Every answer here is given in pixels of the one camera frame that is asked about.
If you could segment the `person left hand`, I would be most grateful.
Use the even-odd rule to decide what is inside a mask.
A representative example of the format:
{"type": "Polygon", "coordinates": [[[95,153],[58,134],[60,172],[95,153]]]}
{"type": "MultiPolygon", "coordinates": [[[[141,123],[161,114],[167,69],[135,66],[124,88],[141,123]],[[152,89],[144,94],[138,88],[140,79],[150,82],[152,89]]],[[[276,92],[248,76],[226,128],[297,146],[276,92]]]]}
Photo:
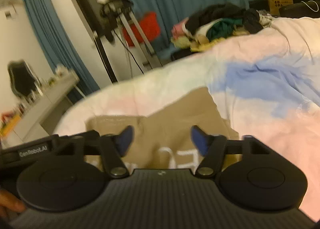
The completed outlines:
{"type": "Polygon", "coordinates": [[[20,199],[2,188],[0,190],[0,208],[0,215],[3,219],[8,218],[7,210],[16,213],[22,213],[26,210],[26,206],[20,199]]]}

